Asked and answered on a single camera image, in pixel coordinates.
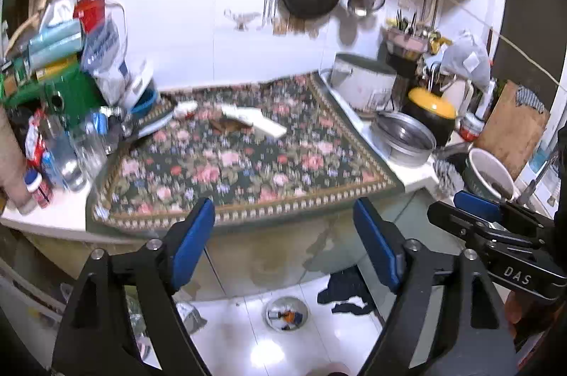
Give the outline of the brown cardboard box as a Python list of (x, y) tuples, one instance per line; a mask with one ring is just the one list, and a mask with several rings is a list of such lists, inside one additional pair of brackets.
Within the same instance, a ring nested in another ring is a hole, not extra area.
[(238, 131), (251, 131), (252, 124), (242, 122), (237, 118), (227, 116), (223, 113), (208, 120), (212, 129), (219, 134), (230, 134)]

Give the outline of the blue bowl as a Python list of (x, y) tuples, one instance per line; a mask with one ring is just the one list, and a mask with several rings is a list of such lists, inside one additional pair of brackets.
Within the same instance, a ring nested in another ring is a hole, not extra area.
[(158, 91), (155, 88), (147, 87), (135, 106), (131, 110), (135, 120), (144, 118), (153, 108), (158, 98)]

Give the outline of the lower cabinet doors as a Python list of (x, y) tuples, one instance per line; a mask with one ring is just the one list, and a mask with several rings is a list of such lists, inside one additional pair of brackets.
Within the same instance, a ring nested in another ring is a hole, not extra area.
[[(433, 251), (458, 254), (462, 242), (429, 223), (426, 213), (431, 203), (433, 198), (424, 189), (373, 200), (378, 213), (395, 223), (406, 238), (417, 239)], [(122, 254), (140, 246), (139, 241), (111, 245), (31, 234), (25, 237), (73, 279), (95, 247), (109, 254)], [(314, 220), (215, 233), (181, 295), (208, 301), (275, 292), (350, 266), (359, 267), (378, 308), (393, 300), (393, 294), (370, 271), (371, 263), (355, 231), (352, 210), (345, 210)]]

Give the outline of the grey plastic bag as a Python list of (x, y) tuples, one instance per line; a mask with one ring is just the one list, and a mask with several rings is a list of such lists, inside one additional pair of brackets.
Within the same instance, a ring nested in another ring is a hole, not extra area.
[(441, 68), (458, 78), (468, 79), (484, 91), (490, 82), (491, 66), (485, 45), (478, 36), (464, 30), (444, 51)]

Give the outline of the steel trash bowl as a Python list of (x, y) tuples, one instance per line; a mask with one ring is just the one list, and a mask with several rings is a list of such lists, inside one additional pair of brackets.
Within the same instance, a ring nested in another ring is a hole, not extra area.
[(278, 332), (301, 329), (309, 320), (307, 304), (295, 296), (281, 296), (269, 301), (263, 310), (265, 323)]

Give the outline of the black yellow-lidded pot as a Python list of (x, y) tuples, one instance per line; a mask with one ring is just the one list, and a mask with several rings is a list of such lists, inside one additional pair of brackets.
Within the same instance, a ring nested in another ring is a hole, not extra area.
[(415, 87), (406, 95), (402, 112), (424, 124), (435, 137), (437, 147), (450, 139), (456, 121), (454, 106), (425, 88)]

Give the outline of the green box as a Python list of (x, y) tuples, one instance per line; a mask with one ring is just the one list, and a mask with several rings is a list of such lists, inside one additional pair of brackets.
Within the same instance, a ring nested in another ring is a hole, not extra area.
[(94, 79), (77, 66), (28, 82), (3, 101), (6, 108), (40, 106), (49, 114), (71, 117), (81, 117), (105, 104)]

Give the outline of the small white pill bottle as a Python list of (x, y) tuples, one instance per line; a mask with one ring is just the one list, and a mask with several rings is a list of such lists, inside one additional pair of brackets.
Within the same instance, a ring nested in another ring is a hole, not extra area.
[(38, 206), (38, 199), (35, 194), (42, 184), (42, 176), (35, 168), (28, 168), (23, 175), (23, 183), (27, 191), (27, 200), (18, 207), (18, 212), (26, 216)]

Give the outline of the stacked steel basins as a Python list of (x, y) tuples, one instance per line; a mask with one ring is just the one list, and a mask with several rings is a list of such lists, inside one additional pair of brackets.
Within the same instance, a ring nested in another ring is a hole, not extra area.
[(432, 131), (400, 112), (378, 112), (370, 124), (373, 145), (390, 161), (405, 167), (424, 165), (436, 148)]

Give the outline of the wooden cutting board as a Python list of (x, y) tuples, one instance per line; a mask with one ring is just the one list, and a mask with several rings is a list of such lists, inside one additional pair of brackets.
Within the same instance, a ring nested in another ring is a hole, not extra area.
[(550, 113), (539, 113), (529, 105), (517, 105), (519, 86), (508, 80), (475, 147), (495, 156), (515, 180), (539, 143)]

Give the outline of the white tissue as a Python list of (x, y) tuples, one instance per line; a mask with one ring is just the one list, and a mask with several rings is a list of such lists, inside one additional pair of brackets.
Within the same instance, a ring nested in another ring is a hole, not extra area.
[(195, 115), (198, 108), (196, 101), (182, 101), (174, 108), (174, 117), (176, 119), (188, 119)]

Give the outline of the clear glass jar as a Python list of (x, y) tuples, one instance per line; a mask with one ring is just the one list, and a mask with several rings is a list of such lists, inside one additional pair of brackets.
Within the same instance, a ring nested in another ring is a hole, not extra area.
[(107, 162), (104, 137), (98, 132), (91, 117), (86, 117), (70, 132), (71, 144), (86, 179), (94, 181)]

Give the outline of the floral tapestry mat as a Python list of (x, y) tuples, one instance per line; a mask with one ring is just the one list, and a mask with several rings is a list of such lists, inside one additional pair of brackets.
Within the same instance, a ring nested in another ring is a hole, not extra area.
[[(205, 197), (217, 225), (259, 224), (404, 190), (317, 73), (166, 93), (157, 112), (182, 101), (198, 103), (194, 116), (167, 121), (108, 162), (86, 207), (96, 223), (127, 233), (163, 230)], [(259, 108), (287, 132), (278, 139), (254, 128), (219, 134), (208, 120), (222, 103)]]

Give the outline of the white blue plastic bag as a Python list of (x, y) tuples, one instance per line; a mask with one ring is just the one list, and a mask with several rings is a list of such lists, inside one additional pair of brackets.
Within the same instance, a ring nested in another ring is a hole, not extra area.
[(107, 105), (119, 103), (130, 81), (127, 50), (125, 9), (117, 2), (106, 2), (103, 20), (85, 35), (81, 69), (94, 79)]

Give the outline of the utensil holder cup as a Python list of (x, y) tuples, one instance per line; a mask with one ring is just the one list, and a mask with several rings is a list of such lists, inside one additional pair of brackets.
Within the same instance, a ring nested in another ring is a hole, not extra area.
[(429, 42), (389, 27), (385, 32), (387, 63), (403, 78), (413, 78), (419, 59), (428, 52)]

